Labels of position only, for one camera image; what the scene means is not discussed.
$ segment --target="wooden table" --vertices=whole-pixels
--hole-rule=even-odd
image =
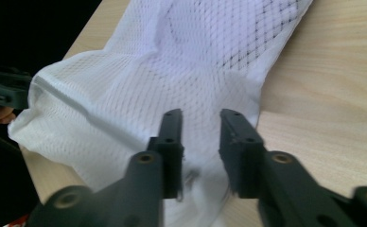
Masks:
[[[128,0],[103,0],[66,57],[101,49]],[[297,156],[323,186],[345,196],[367,185],[367,1],[316,0],[263,88],[258,131],[268,149]],[[82,184],[69,167],[24,150],[42,201]],[[255,201],[232,199],[228,226],[260,226]]]

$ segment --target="tabletop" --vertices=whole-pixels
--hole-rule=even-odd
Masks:
[[[65,58],[103,48],[128,3],[103,0]],[[367,1],[314,1],[267,76],[257,130],[320,185],[347,197],[367,185]],[[42,201],[83,184],[72,168],[23,153]],[[221,216],[261,226],[255,200],[230,199]]]

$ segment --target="dark background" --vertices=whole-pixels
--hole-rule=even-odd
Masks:
[[[0,65],[35,75],[61,61],[100,2],[0,0]],[[11,142],[7,126],[0,126],[0,137]],[[0,227],[30,213],[38,202],[23,159],[0,148]]]

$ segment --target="white cloth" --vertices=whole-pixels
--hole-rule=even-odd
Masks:
[[[166,226],[209,226],[227,195],[219,112],[255,125],[260,90],[312,0],[131,0],[103,50],[78,54],[32,80],[12,139],[73,167],[94,190],[123,177],[156,136],[163,113],[183,110],[183,202]]]

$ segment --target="white mesh fabric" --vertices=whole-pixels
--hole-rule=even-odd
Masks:
[[[183,202],[166,226],[209,226],[227,179],[218,156],[219,112],[256,124],[260,89],[311,0],[131,0],[103,50],[35,76],[30,109],[12,139],[72,166],[94,190],[123,177],[156,136],[163,113],[183,110]]]

